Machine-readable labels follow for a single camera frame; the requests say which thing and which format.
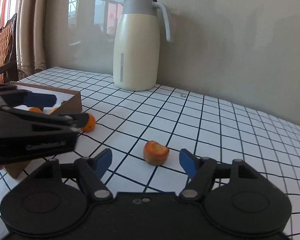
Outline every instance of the wicker chair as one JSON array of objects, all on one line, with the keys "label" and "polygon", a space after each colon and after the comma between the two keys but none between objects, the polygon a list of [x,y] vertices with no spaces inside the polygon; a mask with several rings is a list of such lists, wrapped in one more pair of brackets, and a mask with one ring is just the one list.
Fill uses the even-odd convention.
[{"label": "wicker chair", "polygon": [[0,84],[9,81],[18,81],[17,55],[16,55],[16,25],[15,14],[0,29]]}]

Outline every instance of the chair backrest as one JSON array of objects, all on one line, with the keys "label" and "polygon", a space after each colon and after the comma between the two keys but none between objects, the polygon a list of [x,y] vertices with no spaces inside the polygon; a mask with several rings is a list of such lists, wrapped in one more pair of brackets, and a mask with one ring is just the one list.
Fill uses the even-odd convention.
[{"label": "chair backrest", "polygon": [[[5,25],[0,29],[0,66],[15,60],[16,54],[16,26],[17,14],[15,14]],[[0,83],[5,83],[6,73],[0,74]]]}]

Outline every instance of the jug handle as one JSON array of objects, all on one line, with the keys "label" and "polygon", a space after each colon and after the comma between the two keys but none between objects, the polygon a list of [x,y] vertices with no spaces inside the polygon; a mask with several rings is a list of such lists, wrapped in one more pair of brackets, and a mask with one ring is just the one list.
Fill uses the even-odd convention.
[{"label": "jug handle", "polygon": [[168,42],[172,42],[170,19],[169,19],[169,14],[168,14],[167,8],[162,3],[159,3],[159,2],[152,2],[152,5],[154,8],[161,9],[162,14],[163,14],[164,26],[166,28],[166,39]]}]

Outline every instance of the glossy wall panel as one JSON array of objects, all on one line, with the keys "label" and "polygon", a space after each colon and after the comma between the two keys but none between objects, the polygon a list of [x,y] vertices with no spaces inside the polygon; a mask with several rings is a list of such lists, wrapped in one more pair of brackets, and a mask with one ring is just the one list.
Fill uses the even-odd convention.
[{"label": "glossy wall panel", "polygon": [[[48,66],[112,73],[123,0],[47,0]],[[163,0],[158,82],[300,124],[300,0]]]}]

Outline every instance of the gray jug lid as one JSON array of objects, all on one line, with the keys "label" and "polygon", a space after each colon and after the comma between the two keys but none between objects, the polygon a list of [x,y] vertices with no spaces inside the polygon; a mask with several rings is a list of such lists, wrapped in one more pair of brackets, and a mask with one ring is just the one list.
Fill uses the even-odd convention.
[{"label": "gray jug lid", "polygon": [[157,16],[157,8],[152,5],[153,0],[124,0],[122,14],[138,13]]}]

